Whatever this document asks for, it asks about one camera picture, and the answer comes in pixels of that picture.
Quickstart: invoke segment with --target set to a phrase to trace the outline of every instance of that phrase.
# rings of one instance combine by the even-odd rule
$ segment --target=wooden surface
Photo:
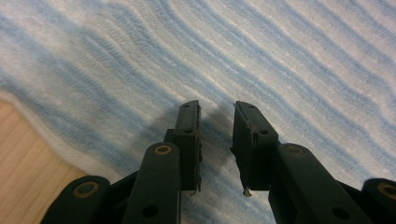
[[[0,101],[0,223],[39,223],[61,190],[83,175]]]

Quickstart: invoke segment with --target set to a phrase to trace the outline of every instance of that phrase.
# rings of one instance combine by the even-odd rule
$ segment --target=round hole
[[[343,219],[343,220],[347,220],[347,219],[349,219],[349,213],[345,210],[345,209],[342,209],[342,208],[333,208],[332,209],[332,213],[336,216],[336,217],[338,217],[338,218],[340,218],[340,219]]]
[[[143,217],[155,217],[158,214],[160,208],[157,205],[151,204],[143,208],[142,216]]]

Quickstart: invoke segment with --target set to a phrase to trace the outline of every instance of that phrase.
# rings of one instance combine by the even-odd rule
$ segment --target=blue and white striped fabric
[[[267,193],[242,195],[233,103],[355,188],[396,180],[396,2],[6,1],[0,96],[113,182],[199,100],[203,191],[182,194],[183,223],[271,223]]]

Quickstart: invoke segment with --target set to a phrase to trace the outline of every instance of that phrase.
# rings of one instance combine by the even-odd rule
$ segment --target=black plastic arm
[[[280,145],[255,106],[236,102],[232,153],[244,194],[269,190],[277,223],[396,223],[396,183],[370,179],[362,191],[336,181],[305,147]]]

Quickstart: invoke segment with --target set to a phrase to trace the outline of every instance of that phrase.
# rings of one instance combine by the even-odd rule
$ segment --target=black plastic part
[[[95,223],[121,223],[130,198],[137,172],[111,185],[111,191],[102,205]]]
[[[122,223],[180,222],[180,157],[172,143],[145,153]]]
[[[93,223],[109,192],[107,179],[83,176],[64,188],[41,223]]]
[[[180,149],[182,190],[201,190],[200,119],[201,107],[198,101],[182,105],[178,110],[175,129],[168,129],[164,138],[164,142],[172,142]]]
[[[269,201],[276,222],[372,223],[307,148],[283,144],[273,160],[279,184],[271,186]],[[281,204],[276,201],[279,197],[289,198]],[[292,202],[288,206],[294,206],[295,219],[281,222],[289,215],[282,210],[286,202]]]
[[[233,120],[233,146],[244,189],[268,190],[271,155],[279,145],[278,134],[255,105],[237,101]]]
[[[396,223],[396,182],[369,179],[361,190],[363,209],[375,223]]]

